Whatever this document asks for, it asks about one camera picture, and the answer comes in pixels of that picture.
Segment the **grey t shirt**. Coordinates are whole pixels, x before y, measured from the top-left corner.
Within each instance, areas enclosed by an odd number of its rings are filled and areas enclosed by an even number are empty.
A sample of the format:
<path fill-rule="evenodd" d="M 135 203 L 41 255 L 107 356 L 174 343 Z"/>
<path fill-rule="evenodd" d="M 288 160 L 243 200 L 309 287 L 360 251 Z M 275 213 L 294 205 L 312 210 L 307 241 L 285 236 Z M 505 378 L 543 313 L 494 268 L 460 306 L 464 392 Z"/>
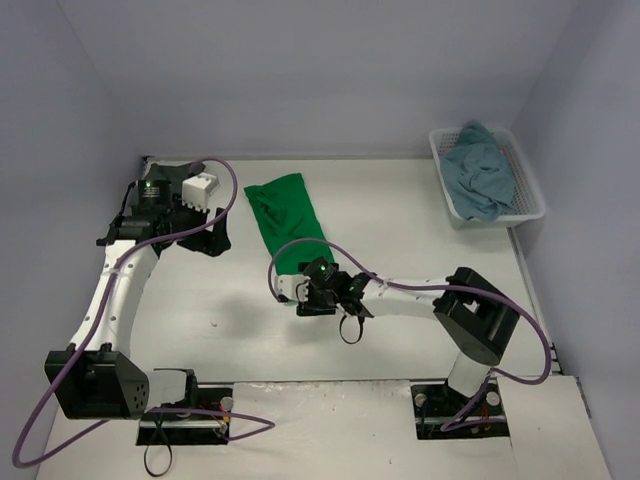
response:
<path fill-rule="evenodd" d="M 204 170 L 203 164 L 186 163 L 182 165 L 153 164 L 147 174 L 146 180 L 167 180 L 173 190 L 180 191 L 182 183 Z"/>

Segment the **green t shirt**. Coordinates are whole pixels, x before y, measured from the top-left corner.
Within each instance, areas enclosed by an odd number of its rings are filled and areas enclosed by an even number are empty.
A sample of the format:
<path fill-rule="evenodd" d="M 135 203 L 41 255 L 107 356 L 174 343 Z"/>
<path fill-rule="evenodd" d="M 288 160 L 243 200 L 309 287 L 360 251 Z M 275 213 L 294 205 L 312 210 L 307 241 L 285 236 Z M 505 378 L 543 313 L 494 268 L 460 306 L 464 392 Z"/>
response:
<path fill-rule="evenodd" d="M 247 186 L 244 193 L 272 257 L 293 240 L 326 239 L 301 173 L 288 174 L 263 185 Z M 334 262 L 334 256 L 325 244 L 293 245 L 278 256 L 276 273 L 296 274 L 300 263 L 309 263 L 318 257 Z"/>

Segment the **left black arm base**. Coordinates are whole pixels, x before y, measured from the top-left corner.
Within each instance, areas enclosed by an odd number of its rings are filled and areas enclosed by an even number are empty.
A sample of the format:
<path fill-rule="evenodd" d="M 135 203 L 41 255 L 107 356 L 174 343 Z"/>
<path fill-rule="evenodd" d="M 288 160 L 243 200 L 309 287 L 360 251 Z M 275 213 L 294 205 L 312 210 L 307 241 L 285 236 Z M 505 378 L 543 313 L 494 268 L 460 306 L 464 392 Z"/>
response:
<path fill-rule="evenodd" d="M 169 473 L 178 446 L 220 446 L 229 443 L 231 419 L 200 413 L 145 413 L 138 424 L 136 445 L 144 446 L 143 467 L 152 479 Z"/>

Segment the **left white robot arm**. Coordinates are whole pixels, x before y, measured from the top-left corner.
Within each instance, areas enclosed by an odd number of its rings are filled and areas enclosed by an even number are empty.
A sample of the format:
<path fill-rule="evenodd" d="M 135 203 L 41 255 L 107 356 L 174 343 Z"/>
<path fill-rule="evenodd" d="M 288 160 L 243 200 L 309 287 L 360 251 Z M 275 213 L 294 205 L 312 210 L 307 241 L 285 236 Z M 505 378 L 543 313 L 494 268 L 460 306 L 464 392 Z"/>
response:
<path fill-rule="evenodd" d="M 211 211 L 216 176 L 200 173 L 180 183 L 143 179 L 97 240 L 105 260 L 81 326 L 62 351 L 48 354 L 44 370 L 64 415 L 74 420 L 138 420 L 164 406 L 175 418 L 199 409 L 195 373 L 180 367 L 144 371 L 130 358 L 133 323 L 145 285 L 161 253 L 176 244 L 217 257 L 229 250 L 226 211 Z"/>

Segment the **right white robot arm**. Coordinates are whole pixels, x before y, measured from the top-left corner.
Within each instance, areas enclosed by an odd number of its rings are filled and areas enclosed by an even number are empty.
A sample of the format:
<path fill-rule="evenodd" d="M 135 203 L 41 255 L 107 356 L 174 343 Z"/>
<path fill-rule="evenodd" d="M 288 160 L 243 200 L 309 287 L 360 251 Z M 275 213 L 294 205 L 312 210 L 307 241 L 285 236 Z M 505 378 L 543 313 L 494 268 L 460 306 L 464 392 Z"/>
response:
<path fill-rule="evenodd" d="M 340 311 L 359 327 L 369 318 L 405 316 L 437 321 L 459 350 L 442 388 L 445 405 L 464 412 L 474 405 L 490 370 L 501 363 L 520 314 L 502 293 L 471 268 L 459 267 L 444 288 L 425 280 L 392 287 L 365 273 L 350 275 L 320 257 L 300 266 L 291 280 L 280 279 L 281 294 L 297 303 L 299 316 Z"/>

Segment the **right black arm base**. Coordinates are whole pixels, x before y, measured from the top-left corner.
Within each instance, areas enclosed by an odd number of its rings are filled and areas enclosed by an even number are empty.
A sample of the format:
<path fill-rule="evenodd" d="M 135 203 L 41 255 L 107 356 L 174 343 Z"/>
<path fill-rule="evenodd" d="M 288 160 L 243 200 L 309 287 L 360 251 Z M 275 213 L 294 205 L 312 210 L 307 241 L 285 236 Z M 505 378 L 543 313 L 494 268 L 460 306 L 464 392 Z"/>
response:
<path fill-rule="evenodd" d="M 415 433 L 420 441 L 507 438 L 510 430 L 500 390 L 491 380 L 474 406 L 463 415 L 468 399 L 443 383 L 410 386 Z"/>

